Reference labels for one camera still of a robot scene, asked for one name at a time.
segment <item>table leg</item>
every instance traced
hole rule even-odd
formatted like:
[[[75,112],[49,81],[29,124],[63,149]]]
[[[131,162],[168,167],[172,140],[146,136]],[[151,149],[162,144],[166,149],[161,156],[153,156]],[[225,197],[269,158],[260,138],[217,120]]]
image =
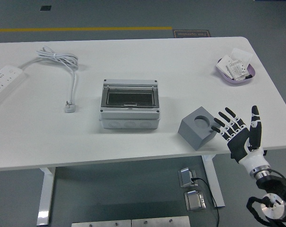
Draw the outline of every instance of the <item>table leg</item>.
[[[40,168],[44,172],[37,226],[48,225],[52,202],[52,188],[56,168]]]
[[[209,186],[212,191],[212,195],[215,198],[215,201],[217,203],[217,207],[224,207],[224,198],[222,195],[222,192],[220,190],[220,186],[217,179],[217,174],[215,172],[215,168],[213,165],[212,159],[215,155],[202,155],[203,163],[206,171],[206,175],[208,178]]]

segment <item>robot wrist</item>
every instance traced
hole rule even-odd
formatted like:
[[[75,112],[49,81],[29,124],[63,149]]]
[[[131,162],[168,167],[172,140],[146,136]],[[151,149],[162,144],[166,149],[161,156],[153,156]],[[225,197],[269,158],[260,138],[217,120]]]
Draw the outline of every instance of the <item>robot wrist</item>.
[[[254,178],[261,178],[261,175],[258,173],[262,173],[264,175],[269,175],[268,169],[270,169],[270,164],[264,158],[264,150],[263,148],[259,148],[249,152],[244,158],[239,161],[239,164],[243,165],[248,174]]]

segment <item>black cable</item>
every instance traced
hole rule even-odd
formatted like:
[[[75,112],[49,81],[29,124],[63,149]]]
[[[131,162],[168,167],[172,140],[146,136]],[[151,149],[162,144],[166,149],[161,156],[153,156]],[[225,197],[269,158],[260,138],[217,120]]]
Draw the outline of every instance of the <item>black cable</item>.
[[[256,197],[250,197],[248,199],[248,202],[247,202],[247,209],[250,211],[250,213],[254,216],[254,218],[259,222],[261,223],[262,225],[264,226],[271,226],[271,224],[265,220],[263,220],[257,213],[257,211],[253,208],[253,203],[254,202],[258,202],[258,203],[267,203],[268,201],[266,199],[259,199],[259,198],[256,198]]]
[[[274,169],[270,169],[270,171],[273,172],[273,173],[276,173],[276,174],[280,175],[282,178],[284,178],[284,179],[286,180],[285,176],[283,176],[280,172],[277,172],[277,171],[274,170]]]
[[[210,189],[210,186],[209,186],[209,184],[208,184],[206,181],[204,181],[203,179],[201,179],[201,178],[199,178],[199,177],[192,178],[192,181],[195,181],[195,180],[202,180],[202,181],[205,183],[205,185],[207,185],[207,187],[208,187],[208,189],[209,189],[210,195],[211,195],[211,197],[212,197],[212,199],[213,199],[213,201],[214,201],[214,203],[215,203],[215,208],[217,209],[217,227],[218,227],[218,225],[219,225],[219,212],[218,212],[218,208],[217,208],[217,202],[216,202],[215,199],[214,199],[214,196],[213,196],[213,194],[212,194],[212,191],[211,191],[211,189]]]

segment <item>power strip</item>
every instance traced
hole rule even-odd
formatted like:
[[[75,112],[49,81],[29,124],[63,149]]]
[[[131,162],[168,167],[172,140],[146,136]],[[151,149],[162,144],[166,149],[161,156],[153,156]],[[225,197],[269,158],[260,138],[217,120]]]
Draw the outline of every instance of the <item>power strip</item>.
[[[6,65],[0,70],[0,102],[19,84],[25,77],[20,68]]]

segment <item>gray cube block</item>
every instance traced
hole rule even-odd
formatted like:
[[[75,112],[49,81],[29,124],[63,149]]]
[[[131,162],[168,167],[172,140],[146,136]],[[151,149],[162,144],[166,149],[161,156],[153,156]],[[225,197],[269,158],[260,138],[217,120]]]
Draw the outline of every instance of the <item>gray cube block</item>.
[[[210,141],[216,134],[211,126],[220,127],[202,106],[182,119],[178,133],[195,149]]]

